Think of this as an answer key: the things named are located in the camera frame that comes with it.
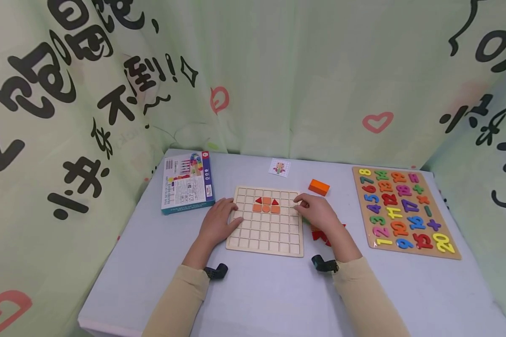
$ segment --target green curtain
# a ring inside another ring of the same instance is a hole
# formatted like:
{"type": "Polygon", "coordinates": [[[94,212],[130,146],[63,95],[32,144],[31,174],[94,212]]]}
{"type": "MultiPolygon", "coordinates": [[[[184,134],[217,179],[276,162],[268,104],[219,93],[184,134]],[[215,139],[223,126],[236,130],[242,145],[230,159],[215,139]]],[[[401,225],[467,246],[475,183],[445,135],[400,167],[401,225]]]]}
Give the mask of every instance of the green curtain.
{"type": "Polygon", "coordinates": [[[502,305],[498,80],[506,0],[0,0],[0,336],[79,332],[169,147],[430,160],[502,305]]]}

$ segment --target cardboard box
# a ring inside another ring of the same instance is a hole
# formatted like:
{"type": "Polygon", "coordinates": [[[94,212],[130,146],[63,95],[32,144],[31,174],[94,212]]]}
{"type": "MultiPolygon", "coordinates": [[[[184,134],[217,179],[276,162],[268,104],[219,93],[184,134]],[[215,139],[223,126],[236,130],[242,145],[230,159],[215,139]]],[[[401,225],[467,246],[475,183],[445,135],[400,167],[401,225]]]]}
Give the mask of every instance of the cardboard box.
{"type": "Polygon", "coordinates": [[[161,210],[165,215],[215,203],[208,151],[166,157],[163,179],[161,210]]]}

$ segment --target hand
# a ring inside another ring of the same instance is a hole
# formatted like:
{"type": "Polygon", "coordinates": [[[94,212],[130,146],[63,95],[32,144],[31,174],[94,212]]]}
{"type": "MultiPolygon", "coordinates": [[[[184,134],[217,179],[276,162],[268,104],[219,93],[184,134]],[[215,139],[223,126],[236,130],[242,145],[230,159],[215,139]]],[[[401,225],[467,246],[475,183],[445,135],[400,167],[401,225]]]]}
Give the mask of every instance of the hand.
{"type": "Polygon", "coordinates": [[[238,210],[238,206],[232,202],[232,198],[219,199],[206,213],[197,240],[210,244],[214,248],[219,242],[231,235],[232,231],[244,220],[243,217],[239,217],[227,224],[227,219],[232,210],[238,210]]]}
{"type": "Polygon", "coordinates": [[[328,234],[334,229],[343,227],[326,199],[302,193],[294,199],[294,202],[299,201],[301,201],[300,205],[294,206],[294,209],[324,233],[328,234]]]}

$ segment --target number puzzle board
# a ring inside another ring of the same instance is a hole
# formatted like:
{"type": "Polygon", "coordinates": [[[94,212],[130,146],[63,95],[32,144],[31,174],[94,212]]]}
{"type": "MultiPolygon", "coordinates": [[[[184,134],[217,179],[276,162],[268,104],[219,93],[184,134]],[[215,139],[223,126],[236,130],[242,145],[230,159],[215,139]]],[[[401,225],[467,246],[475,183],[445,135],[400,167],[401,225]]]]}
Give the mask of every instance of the number puzzle board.
{"type": "Polygon", "coordinates": [[[238,186],[231,219],[243,217],[227,238],[227,249],[303,257],[302,216],[293,202],[297,191],[238,186]]]}
{"type": "Polygon", "coordinates": [[[356,166],[352,172],[371,248],[461,259],[421,173],[356,166]]]}

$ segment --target heart outline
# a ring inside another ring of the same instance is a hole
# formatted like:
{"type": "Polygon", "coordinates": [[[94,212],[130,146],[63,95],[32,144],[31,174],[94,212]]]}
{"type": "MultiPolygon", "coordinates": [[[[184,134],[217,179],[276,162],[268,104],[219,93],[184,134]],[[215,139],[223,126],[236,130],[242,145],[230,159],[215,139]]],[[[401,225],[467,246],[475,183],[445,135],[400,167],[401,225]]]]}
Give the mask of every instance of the heart outline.
{"type": "Polygon", "coordinates": [[[393,120],[394,120],[394,114],[392,112],[390,112],[390,111],[384,111],[383,113],[378,114],[378,115],[367,115],[362,120],[362,125],[364,126],[364,128],[367,129],[367,131],[371,131],[373,133],[379,134],[382,131],[384,131],[384,129],[387,128],[388,125],[390,125],[393,120]],[[387,119],[378,128],[376,128],[373,125],[369,124],[370,120],[374,120],[374,121],[378,122],[378,121],[382,120],[384,117],[386,117],[387,119]]]}

